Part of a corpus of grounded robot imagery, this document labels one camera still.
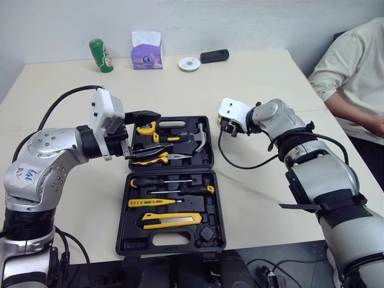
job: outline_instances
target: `tool kit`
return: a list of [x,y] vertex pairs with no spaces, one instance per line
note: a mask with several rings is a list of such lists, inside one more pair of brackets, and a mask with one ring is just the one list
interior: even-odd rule
[[[135,127],[131,147],[116,252],[126,259],[201,252],[214,260],[226,239],[207,117],[162,117]],[[187,243],[154,241],[170,233]]]

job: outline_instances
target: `purple tissue box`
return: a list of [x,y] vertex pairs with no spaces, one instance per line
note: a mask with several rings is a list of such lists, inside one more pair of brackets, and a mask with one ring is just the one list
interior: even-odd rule
[[159,46],[140,44],[132,48],[131,58],[135,69],[163,69],[161,43]]

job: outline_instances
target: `beige table surface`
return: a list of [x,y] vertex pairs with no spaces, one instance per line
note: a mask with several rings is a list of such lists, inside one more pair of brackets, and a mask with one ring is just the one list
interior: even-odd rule
[[[314,215],[279,207],[279,203],[295,202],[283,164],[274,160],[256,170],[239,170],[227,164],[217,149],[216,121],[222,98],[249,105],[280,98],[305,122],[314,121],[315,132],[331,136],[346,147],[361,191],[368,198],[368,207],[384,215],[380,187],[287,51],[231,53],[228,61],[203,64],[193,73],[178,70],[180,58],[166,56],[163,70],[142,71],[133,70],[129,58],[114,59],[115,70],[109,74],[99,73],[94,61],[26,65],[0,104],[0,181],[4,180],[17,144],[37,128],[47,108],[62,93],[83,85],[104,85],[122,100],[126,112],[153,110],[163,116],[208,116],[227,249],[323,239]],[[52,113],[46,128],[89,125],[93,93],[84,91],[69,96]],[[329,145],[342,156],[335,145]],[[272,156],[267,146],[267,138],[259,134],[239,135],[235,139],[223,136],[228,157],[243,166]],[[122,157],[108,162],[93,159],[75,167],[66,181],[55,224],[83,242],[92,262],[122,258],[115,252],[115,242],[125,177],[130,172],[127,164]],[[0,215],[4,211],[5,206],[0,205]],[[55,244],[62,247],[58,238]],[[81,251],[72,243],[70,248],[71,262],[83,263]]]

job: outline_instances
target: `claw hammer head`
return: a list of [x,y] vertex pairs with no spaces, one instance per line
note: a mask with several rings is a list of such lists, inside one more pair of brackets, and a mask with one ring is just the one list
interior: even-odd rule
[[203,124],[202,123],[198,123],[197,127],[199,129],[199,132],[196,134],[193,134],[193,139],[195,141],[200,142],[199,147],[197,147],[195,150],[196,153],[200,153],[202,151],[202,149],[204,148],[205,143],[206,143],[206,133],[203,130]]

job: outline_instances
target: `cd disc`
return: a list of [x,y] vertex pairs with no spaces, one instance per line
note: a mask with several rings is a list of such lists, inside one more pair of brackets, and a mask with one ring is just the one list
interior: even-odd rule
[[186,57],[179,60],[179,68],[183,71],[192,72],[200,67],[200,61],[193,57]]

